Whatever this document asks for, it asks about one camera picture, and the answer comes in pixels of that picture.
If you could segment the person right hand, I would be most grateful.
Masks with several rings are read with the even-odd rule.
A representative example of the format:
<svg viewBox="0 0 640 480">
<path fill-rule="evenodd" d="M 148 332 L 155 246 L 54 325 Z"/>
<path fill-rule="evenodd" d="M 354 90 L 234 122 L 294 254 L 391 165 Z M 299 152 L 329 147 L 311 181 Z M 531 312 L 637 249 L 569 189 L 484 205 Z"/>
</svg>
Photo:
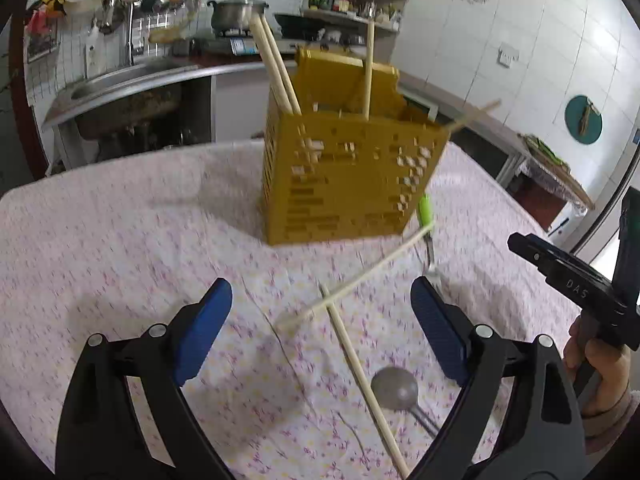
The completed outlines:
<svg viewBox="0 0 640 480">
<path fill-rule="evenodd" d="M 612 347 L 600 339 L 590 339 L 581 349 L 577 336 L 582 328 L 582 318 L 578 316 L 570 326 L 570 339 L 563 350 L 563 361 L 570 379 L 574 379 L 578 367 L 588 361 L 601 376 L 598 390 L 589 402 L 580 409 L 585 418 L 601 415 L 623 399 L 629 386 L 631 351 L 628 347 Z"/>
</svg>

